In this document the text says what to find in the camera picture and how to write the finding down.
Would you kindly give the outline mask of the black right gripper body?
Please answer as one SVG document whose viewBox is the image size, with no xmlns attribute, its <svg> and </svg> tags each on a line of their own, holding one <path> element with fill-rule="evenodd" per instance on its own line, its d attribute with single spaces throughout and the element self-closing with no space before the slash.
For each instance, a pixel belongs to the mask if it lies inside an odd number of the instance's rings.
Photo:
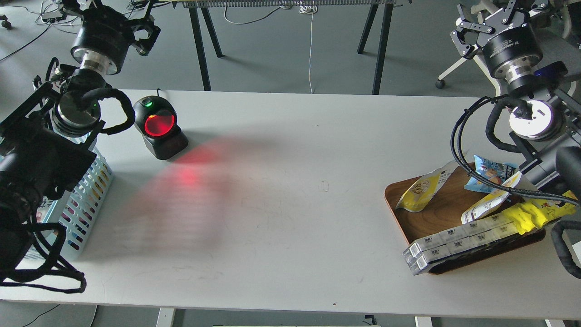
<svg viewBox="0 0 581 327">
<path fill-rule="evenodd" d="M 506 65 L 525 63 L 532 67 L 543 58 L 529 19 L 514 18 L 505 25 L 502 19 L 491 18 L 483 25 L 481 48 L 490 76 L 503 79 Z"/>
</svg>

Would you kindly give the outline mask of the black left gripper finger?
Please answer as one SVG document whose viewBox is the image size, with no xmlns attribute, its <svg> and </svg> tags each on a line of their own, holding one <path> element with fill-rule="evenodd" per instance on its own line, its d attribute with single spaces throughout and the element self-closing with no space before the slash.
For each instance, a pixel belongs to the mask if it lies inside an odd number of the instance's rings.
<svg viewBox="0 0 581 327">
<path fill-rule="evenodd" d="M 137 37 L 137 32 L 145 32 L 147 35 L 144 38 Z M 132 19 L 132 46 L 140 56 L 147 56 L 156 43 L 160 32 L 161 29 L 155 25 L 154 18 Z"/>
<path fill-rule="evenodd" d="M 85 9 L 81 8 L 78 0 L 61 0 L 59 5 L 59 12 L 65 16 L 75 16 L 75 17 L 91 17 L 95 14 L 95 10 L 98 8 L 97 0 L 86 0 Z"/>
</svg>

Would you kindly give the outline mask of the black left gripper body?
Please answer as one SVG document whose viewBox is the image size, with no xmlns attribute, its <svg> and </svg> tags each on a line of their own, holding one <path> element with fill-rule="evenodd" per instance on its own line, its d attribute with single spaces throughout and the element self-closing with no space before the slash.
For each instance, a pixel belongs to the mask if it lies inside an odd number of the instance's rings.
<svg viewBox="0 0 581 327">
<path fill-rule="evenodd" d="M 73 58 L 81 63 L 85 54 L 100 54 L 108 59 L 106 74 L 118 74 L 135 41 L 127 23 L 127 17 L 109 6 L 83 10 L 82 24 L 71 48 Z"/>
</svg>

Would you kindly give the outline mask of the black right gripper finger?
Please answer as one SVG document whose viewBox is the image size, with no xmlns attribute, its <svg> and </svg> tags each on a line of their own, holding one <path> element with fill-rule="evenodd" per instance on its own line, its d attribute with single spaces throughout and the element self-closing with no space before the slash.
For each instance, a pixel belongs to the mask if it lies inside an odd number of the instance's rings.
<svg viewBox="0 0 581 327">
<path fill-rule="evenodd" d="M 469 32 L 492 34 L 492 27 L 489 25 L 477 24 L 467 21 L 465 17 L 456 20 L 456 29 L 450 33 L 453 44 L 456 46 L 459 55 L 464 59 L 471 59 L 477 49 L 476 45 L 466 42 L 466 35 Z"/>
<path fill-rule="evenodd" d="M 495 13 L 495 19 L 511 20 L 517 12 L 525 13 L 529 21 L 547 17 L 552 10 L 552 0 L 497 0 L 500 12 Z"/>
</svg>

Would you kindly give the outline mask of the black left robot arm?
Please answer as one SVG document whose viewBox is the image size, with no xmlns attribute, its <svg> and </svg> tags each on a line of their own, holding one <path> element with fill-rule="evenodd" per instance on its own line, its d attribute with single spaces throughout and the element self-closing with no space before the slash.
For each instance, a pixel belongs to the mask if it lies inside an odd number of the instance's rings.
<svg viewBox="0 0 581 327">
<path fill-rule="evenodd" d="M 122 70 L 133 46 L 146 56 L 160 28 L 150 0 L 144 17 L 129 19 L 94 0 L 86 9 L 64 0 L 59 11 L 77 16 L 81 27 L 71 48 L 78 66 L 59 77 L 64 90 L 47 80 L 1 122 L 1 285 L 41 288 L 65 294 L 86 289 L 84 273 L 61 255 L 66 228 L 37 222 L 44 198 L 57 200 L 73 191 L 96 159 L 90 150 L 98 134 L 129 129 L 136 113 L 107 75 Z"/>
</svg>

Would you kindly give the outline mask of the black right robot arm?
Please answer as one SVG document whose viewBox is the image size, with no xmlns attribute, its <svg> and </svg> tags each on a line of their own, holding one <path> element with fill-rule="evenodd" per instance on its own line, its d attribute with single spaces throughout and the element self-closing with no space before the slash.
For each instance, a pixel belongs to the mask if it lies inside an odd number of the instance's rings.
<svg viewBox="0 0 581 327">
<path fill-rule="evenodd" d="M 480 0 L 458 6 L 451 32 L 463 59 L 479 59 L 507 84 L 488 117 L 486 137 L 518 153 L 526 178 L 548 198 L 580 196 L 580 37 L 578 0 Z"/>
</svg>

